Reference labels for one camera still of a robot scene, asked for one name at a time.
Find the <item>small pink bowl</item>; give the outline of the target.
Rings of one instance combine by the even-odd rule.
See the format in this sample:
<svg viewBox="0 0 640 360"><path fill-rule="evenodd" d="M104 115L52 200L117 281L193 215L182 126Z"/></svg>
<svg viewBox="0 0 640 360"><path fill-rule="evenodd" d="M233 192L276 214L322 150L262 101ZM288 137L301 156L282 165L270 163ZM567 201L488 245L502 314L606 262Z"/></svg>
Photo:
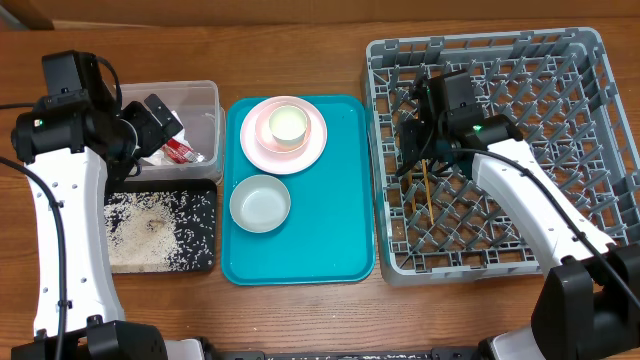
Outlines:
<svg viewBox="0 0 640 360"><path fill-rule="evenodd" d="M307 114L307 112L301 108L306 113L309 120L304 142L302 143L301 146L295 147L295 148L288 148L288 147L279 145L271 135L271 132L269 129L269 116L276 108L283 105L293 105L301 108L298 105L288 103L288 102L276 102L274 104L267 105L266 108L259 113L258 118L256 120L256 124L255 124L255 135L259 144L263 146L266 150L274 153L290 153L297 150L307 142L309 132L310 132L310 117Z"/></svg>

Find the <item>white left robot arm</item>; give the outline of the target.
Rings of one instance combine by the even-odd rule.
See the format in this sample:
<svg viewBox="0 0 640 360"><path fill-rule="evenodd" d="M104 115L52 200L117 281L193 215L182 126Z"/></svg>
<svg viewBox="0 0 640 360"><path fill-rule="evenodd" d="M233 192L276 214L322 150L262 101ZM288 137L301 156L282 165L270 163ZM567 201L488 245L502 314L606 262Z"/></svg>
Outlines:
<svg viewBox="0 0 640 360"><path fill-rule="evenodd" d="M105 189L137 173L139 161L181 131L156 96L124 104L101 72L108 62L69 50L46 55L47 95L11 133L33 194L40 290L34 339L15 359L212 359L204 338L166 340L129 322L117 296L105 229Z"/></svg>

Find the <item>grey bowl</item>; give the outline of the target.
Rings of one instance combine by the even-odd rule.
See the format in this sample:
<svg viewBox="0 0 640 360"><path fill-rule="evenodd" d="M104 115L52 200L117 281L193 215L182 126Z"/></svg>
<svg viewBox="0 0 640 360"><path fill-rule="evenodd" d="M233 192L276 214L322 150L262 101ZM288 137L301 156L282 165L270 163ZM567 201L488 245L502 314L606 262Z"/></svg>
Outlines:
<svg viewBox="0 0 640 360"><path fill-rule="evenodd" d="M234 188L229 209L240 228L251 233L266 233L284 223L291 209L291 197L278 178L253 175Z"/></svg>

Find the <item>wooden chopstick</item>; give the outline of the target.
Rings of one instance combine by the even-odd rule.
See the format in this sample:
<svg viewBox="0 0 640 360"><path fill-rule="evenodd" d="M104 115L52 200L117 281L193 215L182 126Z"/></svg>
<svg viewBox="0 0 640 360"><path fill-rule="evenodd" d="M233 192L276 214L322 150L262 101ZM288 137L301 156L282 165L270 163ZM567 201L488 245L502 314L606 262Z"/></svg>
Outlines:
<svg viewBox="0 0 640 360"><path fill-rule="evenodd" d="M408 172L407 175L407 179L408 179L408 190L407 190L407 197L410 200L410 204L411 204L411 213L415 214L417 211L416 208L416 200L415 200L415 191L416 191L416 187L414 184L414 180L413 180L413 174L411 171Z"/></svg>
<svg viewBox="0 0 640 360"><path fill-rule="evenodd" d="M433 214L431 189L430 189L430 182L429 182L429 176L428 176L428 167L427 167L426 160L424 159L421 160L421 168L423 173L423 183L425 186L426 204L428 209L429 220L430 220L430 224L433 226L435 225L435 220L434 220L434 214Z"/></svg>

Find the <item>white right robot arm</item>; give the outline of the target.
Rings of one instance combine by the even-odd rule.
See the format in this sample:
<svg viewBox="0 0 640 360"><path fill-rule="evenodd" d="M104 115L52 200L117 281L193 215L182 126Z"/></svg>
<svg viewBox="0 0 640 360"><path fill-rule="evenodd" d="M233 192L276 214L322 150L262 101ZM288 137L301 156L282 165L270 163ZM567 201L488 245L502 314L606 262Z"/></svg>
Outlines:
<svg viewBox="0 0 640 360"><path fill-rule="evenodd" d="M487 117L465 70L421 76L416 118L399 126L402 176L419 161L457 166L533 251L545 282L528 326L481 341L477 359L603 359L639 346L639 247L587 220L506 115Z"/></svg>

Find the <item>red sauce packet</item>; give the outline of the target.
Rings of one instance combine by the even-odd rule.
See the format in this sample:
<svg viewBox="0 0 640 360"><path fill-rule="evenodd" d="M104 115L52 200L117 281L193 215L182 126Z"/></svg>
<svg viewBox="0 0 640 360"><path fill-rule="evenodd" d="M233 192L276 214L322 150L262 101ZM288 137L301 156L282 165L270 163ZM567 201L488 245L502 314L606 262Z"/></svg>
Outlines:
<svg viewBox="0 0 640 360"><path fill-rule="evenodd" d="M203 160L202 156L190 146L174 139L170 139L162 147L162 151L176 164L199 163Z"/></svg>

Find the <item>cream cup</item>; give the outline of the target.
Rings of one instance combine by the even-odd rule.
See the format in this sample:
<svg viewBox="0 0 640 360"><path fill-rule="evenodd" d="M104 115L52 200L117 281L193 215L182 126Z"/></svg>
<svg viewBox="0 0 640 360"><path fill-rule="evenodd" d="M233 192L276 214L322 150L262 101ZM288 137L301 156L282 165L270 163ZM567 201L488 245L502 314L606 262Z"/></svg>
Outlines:
<svg viewBox="0 0 640 360"><path fill-rule="evenodd" d="M284 147L302 145L308 128L308 116L299 107L283 105L269 116L269 129L275 141Z"/></svg>

